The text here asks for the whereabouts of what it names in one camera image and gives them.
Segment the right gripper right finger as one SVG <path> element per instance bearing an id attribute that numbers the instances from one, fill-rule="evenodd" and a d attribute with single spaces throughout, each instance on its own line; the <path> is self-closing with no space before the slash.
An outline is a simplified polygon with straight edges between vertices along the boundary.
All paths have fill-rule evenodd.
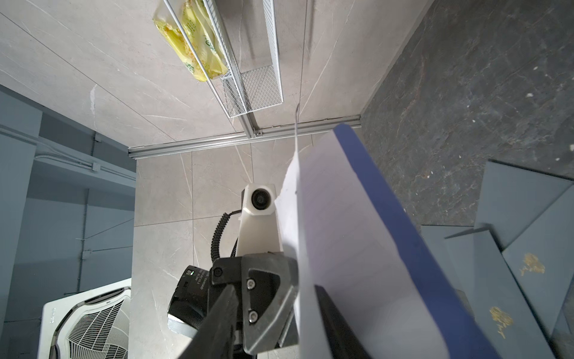
<path id="1" fill-rule="evenodd" d="M 357 339 L 326 289 L 315 285 L 321 319 L 333 358 L 368 359 L 370 355 Z"/>

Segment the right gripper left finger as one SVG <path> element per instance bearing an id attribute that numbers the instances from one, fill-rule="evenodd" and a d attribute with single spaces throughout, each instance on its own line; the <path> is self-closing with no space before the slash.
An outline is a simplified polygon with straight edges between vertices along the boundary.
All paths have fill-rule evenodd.
<path id="1" fill-rule="evenodd" d="M 233 358 L 238 308 L 236 289 L 227 285 L 179 359 Z"/>

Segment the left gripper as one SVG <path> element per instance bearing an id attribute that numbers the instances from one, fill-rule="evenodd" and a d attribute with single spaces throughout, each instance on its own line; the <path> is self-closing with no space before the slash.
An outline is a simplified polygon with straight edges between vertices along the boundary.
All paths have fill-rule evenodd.
<path id="1" fill-rule="evenodd" d="M 294 301 L 299 280 L 295 259 L 282 252 L 220 258 L 210 275 L 211 310 L 226 286 L 236 290 L 236 323 L 246 354 L 257 356 L 298 344 Z"/>

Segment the blue bordered letter paper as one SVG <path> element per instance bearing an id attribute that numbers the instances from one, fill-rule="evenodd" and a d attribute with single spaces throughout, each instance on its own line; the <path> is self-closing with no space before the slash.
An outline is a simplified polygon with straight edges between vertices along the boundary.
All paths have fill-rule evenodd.
<path id="1" fill-rule="evenodd" d="M 301 358 L 332 358 L 315 285 L 371 358 L 497 358 L 351 127 L 295 156 L 275 202 Z"/>

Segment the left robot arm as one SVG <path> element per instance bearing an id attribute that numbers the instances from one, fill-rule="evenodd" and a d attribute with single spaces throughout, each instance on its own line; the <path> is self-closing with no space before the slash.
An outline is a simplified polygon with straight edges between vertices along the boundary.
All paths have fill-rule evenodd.
<path id="1" fill-rule="evenodd" d="M 168 325 L 191 338 L 181 358 L 256 358 L 299 343 L 294 302 L 295 259 L 265 251 L 221 257 L 219 245 L 231 215 L 212 237 L 212 268 L 188 266 L 167 310 Z"/>

